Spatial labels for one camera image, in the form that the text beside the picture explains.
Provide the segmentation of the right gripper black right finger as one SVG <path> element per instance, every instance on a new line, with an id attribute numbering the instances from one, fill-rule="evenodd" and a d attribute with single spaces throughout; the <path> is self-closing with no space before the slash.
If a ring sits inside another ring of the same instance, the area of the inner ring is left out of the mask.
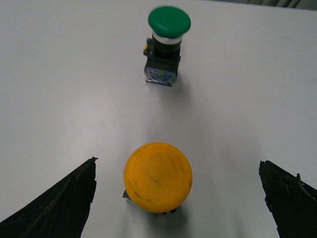
<path id="1" fill-rule="evenodd" d="M 317 236 L 317 190 L 271 161 L 261 161 L 259 175 L 265 203 L 281 238 Z"/>

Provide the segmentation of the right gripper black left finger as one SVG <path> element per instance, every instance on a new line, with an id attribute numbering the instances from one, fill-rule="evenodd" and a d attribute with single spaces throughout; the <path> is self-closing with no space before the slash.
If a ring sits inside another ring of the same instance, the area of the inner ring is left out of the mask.
<path id="1" fill-rule="evenodd" d="M 92 157 L 0 223 L 2 238 L 79 238 L 97 182 Z"/>

